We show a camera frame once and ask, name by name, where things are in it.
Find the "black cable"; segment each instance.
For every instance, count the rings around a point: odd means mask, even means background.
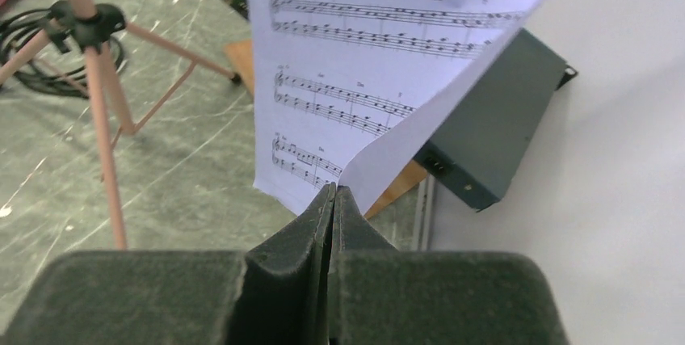
[[[17,50],[40,31],[40,21],[45,19],[48,12],[47,9],[29,10],[0,22],[0,64],[5,65]],[[109,44],[115,68],[119,69],[126,57],[124,46],[115,37],[110,37]],[[41,69],[33,60],[29,61],[27,66],[32,70],[31,72],[23,68],[14,74],[15,78],[27,88],[46,95],[87,99],[81,91],[61,80],[59,76]],[[83,66],[65,74],[86,88],[88,87],[86,70]]]

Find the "speckled floor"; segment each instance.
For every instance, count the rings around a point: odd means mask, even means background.
[[[11,0],[6,18],[56,0]],[[225,43],[250,26],[220,0],[96,0],[120,6],[137,24],[222,64]],[[128,52],[122,83],[142,117],[184,71],[185,60],[118,35]],[[41,54],[63,69],[80,56]],[[107,201],[88,103],[38,95],[15,80],[0,92],[0,332],[36,275],[67,250],[111,249]],[[112,118],[112,127],[116,125]],[[197,69],[135,137],[116,148],[132,249],[247,250],[293,217],[252,188],[250,96]],[[415,193],[372,219],[400,248],[410,245]]]

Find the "musical staff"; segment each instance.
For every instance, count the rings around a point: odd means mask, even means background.
[[[322,26],[308,25],[292,22],[273,22],[271,27],[275,32],[284,32],[298,36],[309,36],[324,40],[337,40],[342,42],[364,44],[381,48],[395,48],[412,53],[433,54],[441,57],[454,57],[464,59],[475,59],[485,47],[490,44],[462,44],[461,42],[451,43],[447,39],[423,40],[419,38],[408,38],[405,36],[392,34],[376,34],[365,31],[356,31],[351,28],[336,28],[328,24]]]
[[[370,107],[378,111],[389,113],[390,115],[401,118],[407,117],[414,111],[413,107],[405,104],[396,103],[387,99],[366,95],[354,90],[347,90],[324,84],[322,82],[315,82],[306,78],[299,78],[295,76],[285,75],[282,72],[277,73],[275,77],[277,86],[290,86],[296,89],[309,90],[320,95],[331,96],[335,99],[341,99],[348,103],[359,104],[365,107]]]
[[[306,0],[271,0],[271,12],[299,12],[361,19],[392,20],[435,26],[502,29],[522,18],[522,12],[452,12],[412,8],[367,6],[357,4],[312,2]]]
[[[343,173],[343,169],[338,165],[328,161],[324,158],[319,157],[316,154],[312,154],[309,151],[301,149],[294,144],[287,143],[283,139],[277,137],[273,142],[273,151],[284,151],[291,154],[297,158],[298,161],[304,163],[305,165],[315,166],[317,169],[321,168],[325,171],[331,173],[334,177],[339,177]]]
[[[285,162],[283,159],[276,157],[275,154],[272,155],[271,158],[274,165],[280,167],[285,171],[290,172],[290,174],[295,175],[300,179],[303,179],[305,182],[311,183],[317,189],[321,189],[324,185],[326,185],[329,182],[317,177],[316,175],[309,173],[309,171],[299,167],[295,162]]]
[[[307,113],[313,113],[314,115],[325,117],[326,119],[334,120],[341,124],[347,124],[366,133],[371,133],[377,137],[390,130],[390,127],[386,127],[381,123],[372,121],[369,116],[362,117],[351,115],[349,113],[333,109],[332,105],[327,107],[325,105],[311,103],[303,99],[298,99],[297,97],[292,97],[288,94],[281,94],[278,91],[274,93],[274,100],[286,107],[295,108]]]

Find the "tripod clamp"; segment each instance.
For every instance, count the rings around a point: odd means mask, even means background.
[[[60,0],[50,6],[48,14],[41,21],[41,27],[62,54],[71,51],[65,42],[70,36],[76,41],[81,52],[86,48],[95,48],[101,53],[103,43],[108,42],[115,32],[126,28],[126,19],[124,12],[112,4],[96,4],[95,9],[97,12],[94,17],[80,19],[74,14],[69,1]],[[56,20],[59,26],[55,26],[53,20]]]

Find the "black pointed object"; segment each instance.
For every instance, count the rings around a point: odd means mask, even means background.
[[[325,185],[249,252],[67,254],[2,345],[564,344],[540,269],[497,252],[402,252]]]

